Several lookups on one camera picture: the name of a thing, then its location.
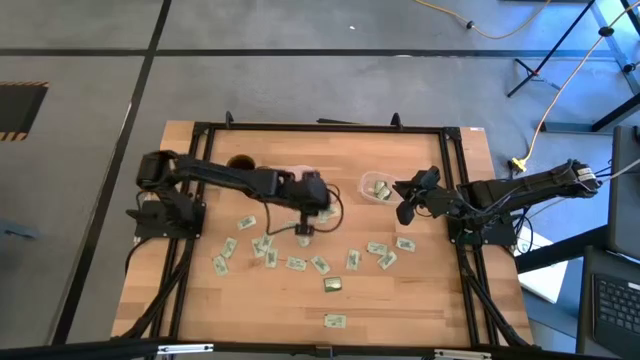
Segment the laptop keyboard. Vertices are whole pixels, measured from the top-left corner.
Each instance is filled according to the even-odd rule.
[[[611,277],[595,277],[597,321],[605,321],[640,336],[640,287]]]

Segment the metal clamp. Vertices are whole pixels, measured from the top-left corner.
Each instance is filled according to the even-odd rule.
[[[491,354],[476,351],[435,350],[435,360],[491,360]]]
[[[189,345],[160,345],[158,355],[194,354],[201,352],[213,352],[213,344],[189,344]]]

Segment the yellow cable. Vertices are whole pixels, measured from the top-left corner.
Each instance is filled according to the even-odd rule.
[[[466,24],[468,24],[468,23],[469,23],[469,20],[467,20],[467,19],[463,18],[460,14],[456,13],[455,11],[451,11],[451,10],[448,10],[448,9],[442,8],[442,7],[440,7],[440,6],[430,4],[430,3],[428,3],[428,2],[424,2],[424,1],[422,1],[422,0],[413,0],[413,1],[417,2],[418,4],[422,4],[422,5],[424,5],[424,6],[430,7],[430,8],[432,8],[432,9],[434,9],[434,10],[438,10],[438,11],[443,12],[443,13],[445,13],[445,14],[449,14],[449,15],[451,15],[451,16],[454,16],[454,17],[458,18],[460,21],[462,21],[462,22],[464,22],[464,23],[466,23]],[[504,39],[504,38],[507,38],[507,37],[509,37],[509,36],[511,36],[511,35],[513,35],[513,34],[515,34],[515,33],[517,33],[518,31],[520,31],[520,30],[524,29],[527,25],[529,25],[529,24],[530,24],[530,23],[531,23],[531,22],[532,22],[536,17],[538,17],[538,15],[540,15],[540,13],[542,12],[542,10],[544,10],[544,9],[547,7],[547,5],[549,5],[549,3],[550,3],[550,2],[551,2],[551,0],[547,0],[547,2],[545,2],[545,3],[544,3],[544,6],[543,6],[543,7],[541,7],[541,8],[540,8],[540,10],[538,10],[535,14],[533,14],[533,15],[529,18],[529,20],[525,21],[525,22],[524,22],[522,25],[520,25],[517,29],[515,29],[515,30],[513,30],[512,32],[510,32],[510,33],[508,33],[508,34],[505,34],[505,35],[500,35],[500,36],[493,36],[493,35],[489,35],[489,34],[485,33],[484,31],[482,31],[482,30],[478,29],[475,25],[472,25],[472,26],[471,26],[471,28],[472,28],[473,30],[477,31],[477,32],[478,32],[478,34],[480,34],[480,35],[482,35],[482,36],[484,36],[484,37],[486,37],[486,38],[488,38],[488,39],[493,39],[493,40],[500,40],[500,39]]]
[[[615,25],[616,22],[618,22],[618,20],[620,20],[620,18],[622,16],[624,16],[624,14],[626,14],[628,11],[630,11],[631,9],[637,7],[638,5],[640,5],[640,1],[636,1],[635,3],[633,3],[632,5],[630,5],[628,8],[626,8],[622,13],[620,13],[620,15],[618,15],[613,22],[611,22],[611,24],[608,27],[613,27],[613,25]],[[540,122],[538,123],[538,127],[536,128],[536,132],[533,134],[533,139],[531,140],[531,146],[529,147],[529,152],[527,153],[527,156],[525,156],[522,159],[516,159],[513,158],[512,161],[514,162],[514,164],[516,166],[518,166],[520,168],[521,171],[526,171],[526,163],[527,160],[529,160],[529,158],[531,157],[531,154],[533,154],[533,147],[536,143],[536,139],[538,138],[538,133],[540,132],[540,128],[542,127],[542,124],[544,123],[544,121],[547,119],[547,116],[549,115],[549,112],[551,112],[551,109],[553,108],[553,106],[556,104],[556,102],[558,101],[558,98],[560,97],[560,94],[562,94],[562,92],[564,91],[564,89],[567,87],[567,85],[569,84],[569,82],[571,82],[571,80],[573,79],[573,77],[576,75],[576,73],[578,73],[578,71],[580,70],[580,68],[582,68],[582,66],[584,65],[584,63],[587,61],[587,59],[589,58],[589,56],[591,56],[591,53],[593,53],[593,51],[596,49],[596,47],[598,47],[598,45],[600,45],[600,43],[602,42],[602,40],[604,39],[603,36],[600,36],[600,38],[598,39],[598,41],[596,41],[595,44],[593,44],[593,46],[591,47],[591,49],[589,49],[589,51],[587,52],[587,54],[585,55],[584,58],[582,58],[582,61],[580,61],[580,64],[578,64],[578,66],[575,68],[575,70],[573,70],[573,72],[571,73],[571,75],[569,76],[569,78],[567,78],[567,80],[564,82],[564,84],[562,84],[562,86],[560,87],[560,90],[558,90],[558,93],[556,93],[556,96],[553,98],[553,101],[551,102],[551,105],[549,105],[549,107],[547,108],[547,110],[544,112],[544,115],[542,115],[542,119],[540,119]]]

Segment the tripod stand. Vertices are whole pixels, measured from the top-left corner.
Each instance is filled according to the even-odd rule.
[[[520,82],[520,84],[518,84],[515,88],[513,88],[513,90],[511,90],[507,94],[507,97],[510,98],[511,96],[513,96],[513,94],[515,94],[518,90],[520,90],[520,88],[523,87],[529,81],[542,81],[542,82],[545,82],[545,83],[551,85],[556,90],[560,90],[560,86],[558,86],[558,85],[554,84],[553,82],[541,77],[540,76],[540,70],[542,70],[542,67],[547,63],[547,61],[549,61],[551,56],[553,56],[553,53],[555,53],[556,50],[558,50],[558,47],[560,47],[560,45],[562,44],[564,39],[566,39],[567,36],[569,36],[569,34],[571,33],[571,30],[573,30],[573,28],[578,24],[578,22],[580,22],[580,19],[582,19],[584,14],[587,13],[587,11],[591,8],[591,5],[593,5],[594,2],[595,2],[595,0],[591,0],[591,1],[589,1],[589,3],[587,3],[587,6],[585,6],[585,8],[580,13],[580,15],[578,15],[578,17],[573,22],[573,24],[571,24],[571,26],[569,26],[567,31],[565,31],[565,33],[562,35],[560,40],[558,40],[558,42],[553,47],[553,49],[551,49],[551,51],[547,54],[547,56],[545,56],[545,58],[542,60],[540,65],[538,65],[538,67],[535,70],[530,68],[529,66],[527,66],[527,64],[525,64],[522,60],[517,59],[517,58],[515,59],[516,63],[518,63],[520,66],[522,66],[523,68],[525,68],[527,70],[527,77],[524,80],[522,80]]]

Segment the black cable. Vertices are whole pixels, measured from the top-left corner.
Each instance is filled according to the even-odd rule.
[[[262,204],[264,205],[264,211],[267,213],[267,230],[265,230],[265,233],[269,236],[271,235],[275,235],[275,234],[279,234],[283,231],[287,231],[287,230],[291,230],[291,229],[295,229],[296,226],[295,225],[291,225],[291,226],[285,226],[281,229],[278,229],[274,232],[271,232],[269,229],[271,228],[271,213],[269,212],[269,206],[267,205],[266,202],[262,202]]]
[[[138,191],[138,193],[136,194],[136,205],[138,205],[138,211],[142,211],[142,205],[140,205],[140,195],[142,194],[146,194],[147,191],[145,190],[140,190]]]
[[[478,281],[475,273],[471,270],[471,265],[469,264],[469,260],[466,256],[462,257],[462,268],[464,272],[462,275],[469,283],[473,291],[476,293],[476,296],[487,310],[492,320],[495,322],[496,327],[502,333],[502,336],[505,338],[507,343],[510,346],[529,346],[526,341],[524,341],[515,329],[509,325],[507,320],[504,318],[497,305],[491,300],[491,297],[484,291],[480,282]]]
[[[598,175],[598,174],[600,174],[601,172],[603,172],[603,171],[607,171],[607,170],[609,170],[609,169],[611,169],[611,166],[607,166],[606,168],[604,168],[604,169],[602,169],[602,170],[600,170],[600,171],[596,171],[596,172],[594,172],[593,174],[594,174],[594,175]]]
[[[338,185],[327,183],[327,186],[333,186],[336,189],[336,193],[338,193],[337,196],[340,197],[340,188],[338,187]]]
[[[127,260],[124,263],[124,274],[125,275],[129,271],[129,262],[131,262],[131,257],[133,256],[133,253],[136,252],[136,250],[138,250],[138,248],[140,246],[142,246],[144,243],[146,243],[150,239],[151,238],[142,238],[142,239],[140,239],[140,242],[138,242],[133,248],[131,248],[131,250],[129,250],[129,254],[127,255]]]
[[[152,319],[156,316],[158,311],[160,311],[162,305],[165,303],[173,288],[176,286],[178,281],[187,273],[187,269],[189,268],[190,258],[193,253],[193,240],[189,240],[185,245],[185,249],[182,252],[182,256],[180,257],[180,261],[176,265],[175,269],[171,272],[171,275],[167,279],[167,282],[160,287],[158,293],[151,301],[151,304],[147,307],[145,312],[136,320],[133,326],[127,330],[120,337],[122,338],[140,338],[144,332],[146,331],[149,324],[151,324]]]
[[[327,189],[327,191],[332,193],[333,196],[336,197],[336,200],[338,200],[338,204],[340,204],[340,219],[338,219],[338,223],[331,229],[317,229],[317,228],[315,229],[315,231],[321,232],[321,233],[330,233],[335,231],[340,227],[340,225],[342,225],[342,220],[344,220],[344,204],[342,204],[342,200],[340,199],[340,196],[338,196],[338,194],[336,194],[333,190]]]
[[[533,247],[533,225],[531,225],[531,220],[529,220],[528,217],[526,217],[525,215],[522,215],[522,217],[527,221],[527,223],[529,223],[529,231],[531,232],[531,240],[529,240],[529,248],[527,249],[527,251],[523,252],[523,254],[526,254],[529,251],[531,251],[531,248]]]
[[[613,173],[609,173],[609,174],[600,174],[600,175],[596,175],[596,177],[608,177],[608,176],[612,176]],[[640,171],[627,171],[624,172],[620,175],[640,175]]]

